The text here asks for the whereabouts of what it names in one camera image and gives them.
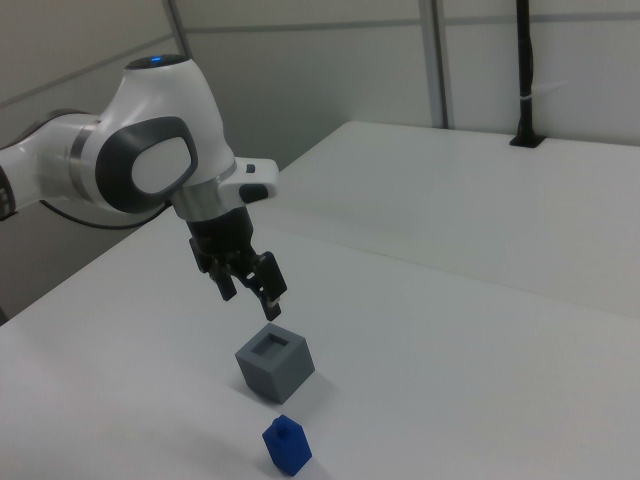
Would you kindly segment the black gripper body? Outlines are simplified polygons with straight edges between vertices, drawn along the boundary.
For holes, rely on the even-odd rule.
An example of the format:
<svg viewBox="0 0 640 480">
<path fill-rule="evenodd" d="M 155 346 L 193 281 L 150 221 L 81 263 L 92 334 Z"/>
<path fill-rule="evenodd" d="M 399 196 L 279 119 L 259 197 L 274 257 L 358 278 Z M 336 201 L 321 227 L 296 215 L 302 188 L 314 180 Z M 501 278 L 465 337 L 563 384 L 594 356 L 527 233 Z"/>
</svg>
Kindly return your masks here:
<svg viewBox="0 0 640 480">
<path fill-rule="evenodd" d="M 196 264 L 209 273 L 217 261 L 235 273 L 251 274 L 258 255 L 251 245 L 253 224 L 246 208 L 235 208 L 217 218 L 188 222 Z"/>
</svg>

